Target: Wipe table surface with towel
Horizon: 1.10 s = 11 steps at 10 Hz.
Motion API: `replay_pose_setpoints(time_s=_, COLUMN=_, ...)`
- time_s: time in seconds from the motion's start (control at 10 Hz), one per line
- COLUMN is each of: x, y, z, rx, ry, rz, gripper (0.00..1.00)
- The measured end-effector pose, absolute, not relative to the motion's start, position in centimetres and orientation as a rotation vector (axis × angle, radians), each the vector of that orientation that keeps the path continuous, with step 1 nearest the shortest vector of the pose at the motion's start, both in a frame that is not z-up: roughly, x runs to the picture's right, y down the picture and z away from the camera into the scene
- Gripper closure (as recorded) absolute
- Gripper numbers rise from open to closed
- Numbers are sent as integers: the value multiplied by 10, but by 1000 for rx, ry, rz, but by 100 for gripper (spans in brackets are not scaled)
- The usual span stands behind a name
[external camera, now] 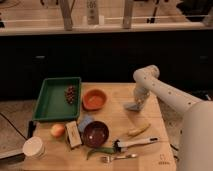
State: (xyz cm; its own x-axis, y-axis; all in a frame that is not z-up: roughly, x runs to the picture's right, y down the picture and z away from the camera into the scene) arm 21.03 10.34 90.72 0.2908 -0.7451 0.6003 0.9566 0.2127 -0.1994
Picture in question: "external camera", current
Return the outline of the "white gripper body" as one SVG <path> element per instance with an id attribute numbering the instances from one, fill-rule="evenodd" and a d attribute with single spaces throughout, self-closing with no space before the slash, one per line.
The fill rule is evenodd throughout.
<path id="1" fill-rule="evenodd" d="M 145 88 L 136 87 L 133 91 L 133 95 L 134 101 L 125 103 L 124 108 L 129 111 L 139 112 L 149 97 L 149 91 Z"/>

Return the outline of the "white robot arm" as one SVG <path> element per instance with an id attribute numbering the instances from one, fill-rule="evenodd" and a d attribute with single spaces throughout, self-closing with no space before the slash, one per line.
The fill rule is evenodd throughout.
<path id="1" fill-rule="evenodd" d="M 134 71 L 134 102 L 141 109 L 152 92 L 182 114 L 182 134 L 176 171 L 213 171 L 213 101 L 202 100 L 158 79 L 160 71 L 149 65 Z"/>

